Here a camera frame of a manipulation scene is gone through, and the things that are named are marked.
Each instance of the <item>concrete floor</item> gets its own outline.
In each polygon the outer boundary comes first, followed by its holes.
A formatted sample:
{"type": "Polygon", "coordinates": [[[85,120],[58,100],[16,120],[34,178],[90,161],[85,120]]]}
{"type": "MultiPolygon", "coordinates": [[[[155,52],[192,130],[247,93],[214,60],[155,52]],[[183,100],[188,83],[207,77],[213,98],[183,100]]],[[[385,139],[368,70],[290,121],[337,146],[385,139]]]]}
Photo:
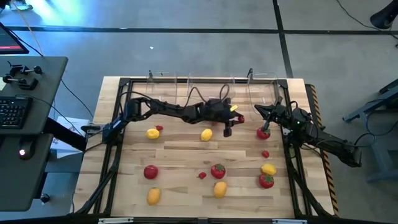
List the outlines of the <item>concrete floor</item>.
{"type": "MultiPolygon", "coordinates": [[[[353,16],[370,25],[369,16],[390,0],[341,0],[353,16]]],[[[35,0],[35,9],[24,12],[31,26],[128,27],[128,28],[214,28],[276,29],[272,0],[35,0]]],[[[367,30],[350,19],[335,0],[279,0],[285,29],[367,30]]],[[[4,11],[1,22],[25,26],[15,12],[4,11]]],[[[392,30],[398,30],[395,24],[392,30]]],[[[29,32],[17,32],[36,46],[29,32]]],[[[189,72],[236,77],[255,72],[286,71],[278,34],[158,34],[99,32],[36,32],[48,56],[67,56],[64,81],[95,110],[102,77],[105,75],[146,75],[148,70],[189,72]]],[[[355,140],[364,133],[355,121],[341,118],[374,99],[375,93],[397,78],[398,50],[388,35],[286,35],[294,78],[304,78],[317,88],[326,131],[355,140]]],[[[57,109],[65,116],[90,115],[61,86],[57,109]]],[[[388,121],[372,126],[385,130],[388,121]]],[[[378,144],[394,146],[397,134],[380,138],[378,144]]],[[[340,215],[344,218],[397,223],[398,184],[381,181],[368,184],[366,177],[377,171],[371,151],[364,149],[363,167],[352,169],[331,156],[340,215]]],[[[54,200],[41,205],[34,201],[28,212],[0,213],[0,220],[64,215],[69,212],[81,157],[52,161],[44,191],[54,200]]]]}

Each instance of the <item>wooden tabletop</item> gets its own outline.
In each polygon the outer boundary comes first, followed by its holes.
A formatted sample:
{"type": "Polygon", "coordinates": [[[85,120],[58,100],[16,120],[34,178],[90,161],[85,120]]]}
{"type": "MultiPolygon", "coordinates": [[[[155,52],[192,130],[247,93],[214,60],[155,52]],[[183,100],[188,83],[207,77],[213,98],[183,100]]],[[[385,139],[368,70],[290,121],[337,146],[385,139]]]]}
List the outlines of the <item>wooden tabletop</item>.
{"type": "MultiPolygon", "coordinates": [[[[120,77],[104,77],[98,98],[94,123],[106,124],[111,121],[120,77]]],[[[299,107],[310,111],[304,81],[288,79],[290,100],[299,107]]],[[[221,84],[196,84],[204,97],[218,97],[221,84]]],[[[178,84],[177,97],[174,84],[135,83],[134,91],[146,93],[169,103],[184,105],[187,100],[187,84],[178,84]]],[[[274,100],[272,86],[235,84],[229,94],[236,111],[245,116],[245,123],[232,128],[229,138],[223,137],[223,124],[213,126],[209,122],[187,124],[177,118],[155,115],[145,121],[130,123],[126,127],[121,163],[113,200],[112,216],[129,217],[212,217],[212,218],[293,218],[284,159],[280,127],[271,124],[271,137],[265,141],[256,138],[256,129],[263,124],[252,104],[271,104],[274,100]],[[149,140],[147,129],[162,125],[160,138],[149,140]],[[210,128],[213,137],[209,142],[200,141],[201,132],[210,128]],[[261,156],[268,150],[270,157],[261,156]],[[216,199],[213,186],[217,182],[210,174],[213,164],[226,167],[222,179],[228,185],[226,197],[216,199]],[[260,167],[270,163],[276,166],[275,185],[271,189],[258,186],[260,167]],[[159,168],[154,180],[143,176],[145,166],[153,164],[159,168]],[[198,174],[206,172],[203,180],[198,174]],[[152,187],[161,189],[160,202],[149,206],[147,192],[152,187]]],[[[190,104],[199,102],[194,93],[190,104]]],[[[91,138],[87,147],[98,144],[101,136],[91,138]]],[[[104,145],[88,151],[81,166],[75,190],[74,203],[78,210],[98,185],[104,157],[104,145]]],[[[323,208],[333,213],[328,184],[321,158],[313,151],[302,150],[302,160],[308,188],[323,208]]],[[[298,189],[300,208],[304,211],[302,193],[298,189]]],[[[104,191],[101,211],[108,196],[104,191]]]]}

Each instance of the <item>monitor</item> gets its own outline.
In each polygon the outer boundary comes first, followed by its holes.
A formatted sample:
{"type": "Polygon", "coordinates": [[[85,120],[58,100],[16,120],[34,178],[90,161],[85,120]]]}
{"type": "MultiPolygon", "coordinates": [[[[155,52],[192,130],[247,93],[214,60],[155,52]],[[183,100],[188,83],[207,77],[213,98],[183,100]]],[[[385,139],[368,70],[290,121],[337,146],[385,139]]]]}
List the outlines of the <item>monitor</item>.
{"type": "Polygon", "coordinates": [[[28,54],[29,51],[7,27],[0,22],[0,55],[28,54]]]}

